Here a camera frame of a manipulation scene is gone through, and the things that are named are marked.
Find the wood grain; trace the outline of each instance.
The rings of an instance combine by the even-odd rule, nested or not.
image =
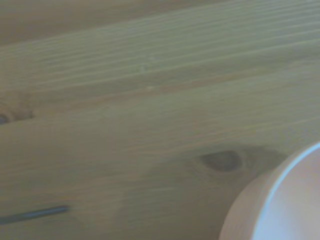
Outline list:
[[[226,0],[58,0],[0,2],[0,44],[47,38]]]
[[[20,114],[0,126],[0,216],[71,206],[0,239],[217,240],[252,179],[319,140],[319,9],[230,1],[0,47]],[[239,170],[201,161],[225,150]]]

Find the dark line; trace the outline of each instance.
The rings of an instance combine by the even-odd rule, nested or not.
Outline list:
[[[46,208],[46,209],[41,209],[36,211],[29,211],[29,212],[19,213],[19,214],[14,214],[9,216],[3,216],[3,217],[0,217],[0,225],[13,224],[17,222],[38,219],[38,218],[47,217],[51,215],[62,214],[62,213],[68,212],[69,210],[70,210],[70,207],[65,205],[65,206],[56,206],[56,207],[51,207],[51,208]]]

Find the white cup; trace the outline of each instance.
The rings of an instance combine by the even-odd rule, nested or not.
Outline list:
[[[219,240],[320,240],[320,142],[252,181]]]

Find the cup rim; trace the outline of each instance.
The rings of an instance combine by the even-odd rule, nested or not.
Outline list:
[[[319,149],[320,142],[311,144],[289,156],[282,164],[280,164],[274,171],[271,172],[266,183],[262,187],[260,196],[257,199],[255,205],[256,211],[253,212],[250,218],[250,223],[252,223],[248,225],[252,226],[251,229],[248,229],[250,233],[250,240],[256,239],[258,226],[266,215],[271,201],[284,179],[303,159]]]

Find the wooden surface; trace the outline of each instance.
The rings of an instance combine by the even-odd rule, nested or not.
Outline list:
[[[0,44],[41,39],[227,0],[2,0]]]
[[[319,140],[319,11],[230,1],[1,47],[0,216],[72,209],[0,239],[218,239],[244,186]],[[242,167],[200,159],[221,150]]]

